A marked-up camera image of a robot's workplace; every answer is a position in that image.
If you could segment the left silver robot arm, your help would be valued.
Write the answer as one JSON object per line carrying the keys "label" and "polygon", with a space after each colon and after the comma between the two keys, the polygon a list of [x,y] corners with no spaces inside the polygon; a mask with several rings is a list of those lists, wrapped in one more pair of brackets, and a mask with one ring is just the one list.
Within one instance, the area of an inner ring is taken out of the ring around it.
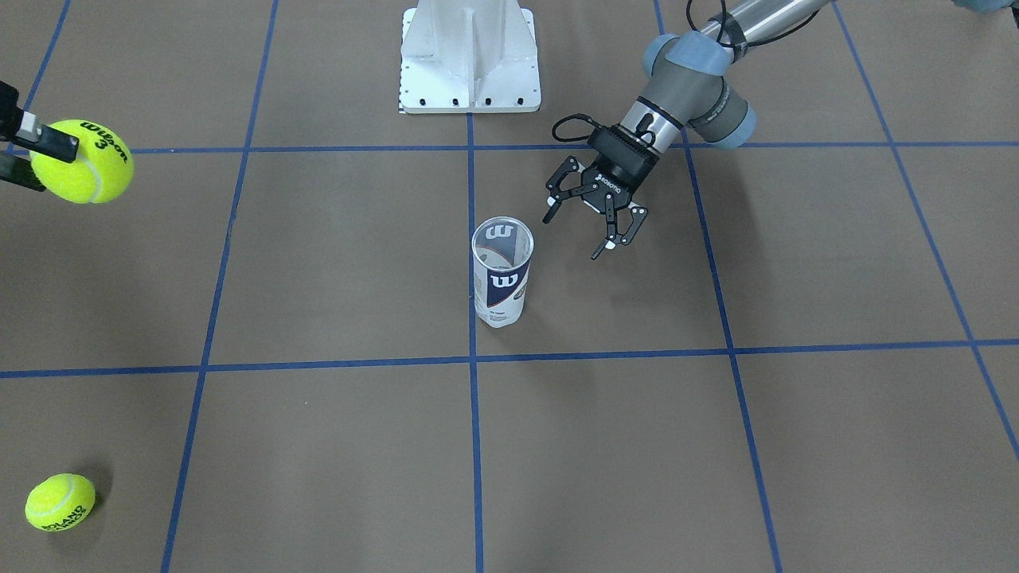
{"label": "left silver robot arm", "polygon": [[695,131],[706,144],[735,149],[751,137],[756,114],[727,80],[727,71],[754,48],[791,35],[822,10],[822,1],[740,1],[701,28],[656,37],[645,51],[648,81],[636,101],[612,126],[586,114],[592,127],[585,141],[595,152],[589,166],[568,156],[546,183],[546,224],[564,202],[579,198],[603,216],[600,250],[633,242],[647,218],[634,202],[681,131]]}

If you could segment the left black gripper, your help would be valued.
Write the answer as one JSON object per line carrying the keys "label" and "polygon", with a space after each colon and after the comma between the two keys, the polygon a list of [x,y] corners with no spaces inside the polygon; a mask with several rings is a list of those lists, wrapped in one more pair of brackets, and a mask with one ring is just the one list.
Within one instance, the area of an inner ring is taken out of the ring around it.
{"label": "left black gripper", "polygon": [[[584,166],[575,156],[567,156],[546,181],[549,210],[543,217],[543,224],[549,224],[556,216],[564,201],[581,199],[604,216],[607,231],[591,254],[591,260],[597,260],[606,250],[633,243],[644,224],[649,209],[634,202],[633,195],[658,164],[659,155],[616,126],[597,127],[589,135],[588,145],[597,152],[593,163]],[[571,174],[578,174],[580,183],[566,189],[565,178]],[[626,229],[621,229],[621,214],[629,214],[630,223]]]}

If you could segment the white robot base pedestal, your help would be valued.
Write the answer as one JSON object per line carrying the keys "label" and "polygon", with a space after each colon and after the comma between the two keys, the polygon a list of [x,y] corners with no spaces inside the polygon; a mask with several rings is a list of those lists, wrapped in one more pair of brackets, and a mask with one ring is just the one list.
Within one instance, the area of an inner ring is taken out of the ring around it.
{"label": "white robot base pedestal", "polygon": [[540,109],[537,30],[517,1],[419,1],[403,13],[398,111]]}

